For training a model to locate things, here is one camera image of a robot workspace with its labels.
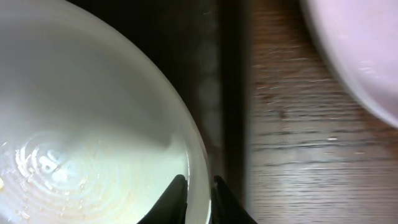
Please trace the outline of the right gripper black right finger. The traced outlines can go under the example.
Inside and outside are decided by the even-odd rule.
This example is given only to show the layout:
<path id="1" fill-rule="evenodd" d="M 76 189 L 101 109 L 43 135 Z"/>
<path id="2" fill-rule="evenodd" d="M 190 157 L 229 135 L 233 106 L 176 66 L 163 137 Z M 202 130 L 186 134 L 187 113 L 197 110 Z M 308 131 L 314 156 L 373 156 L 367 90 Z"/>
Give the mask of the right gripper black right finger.
<path id="1" fill-rule="evenodd" d="M 211 190 L 211 224 L 257 224 L 222 177 L 214 176 Z"/>

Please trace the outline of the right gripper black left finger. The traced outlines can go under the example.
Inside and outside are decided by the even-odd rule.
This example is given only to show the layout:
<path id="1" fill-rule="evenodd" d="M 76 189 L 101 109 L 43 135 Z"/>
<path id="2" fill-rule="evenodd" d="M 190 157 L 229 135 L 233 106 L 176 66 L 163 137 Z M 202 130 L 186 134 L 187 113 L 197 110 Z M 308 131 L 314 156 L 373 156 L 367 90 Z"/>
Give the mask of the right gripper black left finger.
<path id="1" fill-rule="evenodd" d="M 184 224 L 187 211 L 188 182 L 176 175 L 155 205 L 137 224 Z"/>

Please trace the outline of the cream white plate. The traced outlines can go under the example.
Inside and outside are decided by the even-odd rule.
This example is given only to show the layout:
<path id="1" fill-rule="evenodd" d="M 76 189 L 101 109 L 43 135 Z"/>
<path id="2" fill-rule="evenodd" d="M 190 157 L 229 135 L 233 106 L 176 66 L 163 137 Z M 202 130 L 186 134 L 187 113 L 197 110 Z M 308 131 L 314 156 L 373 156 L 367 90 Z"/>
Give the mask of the cream white plate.
<path id="1" fill-rule="evenodd" d="M 138 223 L 176 177 L 208 223 L 200 133 L 152 61 L 67 1 L 1 2 L 1 222 Z"/>

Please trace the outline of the pink white plate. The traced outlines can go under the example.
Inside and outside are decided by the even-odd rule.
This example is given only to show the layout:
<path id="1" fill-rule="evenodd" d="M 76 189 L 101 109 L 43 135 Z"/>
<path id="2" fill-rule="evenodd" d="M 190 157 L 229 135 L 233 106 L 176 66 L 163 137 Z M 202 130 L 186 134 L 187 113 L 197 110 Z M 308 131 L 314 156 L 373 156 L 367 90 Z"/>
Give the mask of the pink white plate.
<path id="1" fill-rule="evenodd" d="M 397 0 L 304 0 L 328 68 L 371 114 L 397 127 Z"/>

